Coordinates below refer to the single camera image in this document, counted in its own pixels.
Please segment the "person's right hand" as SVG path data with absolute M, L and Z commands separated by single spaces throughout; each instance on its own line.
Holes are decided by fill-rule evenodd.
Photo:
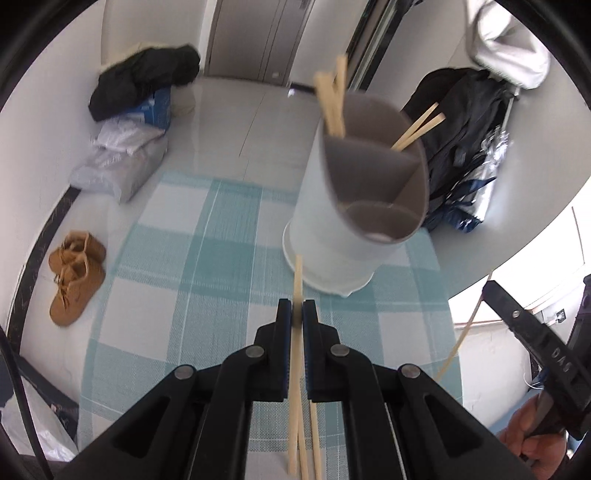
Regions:
M 565 458 L 567 442 L 560 434 L 526 437 L 536 417 L 537 403 L 538 396 L 532 397 L 515 411 L 497 438 L 517 457 L 525 455 L 534 461 L 531 470 L 537 479 L 550 479 Z

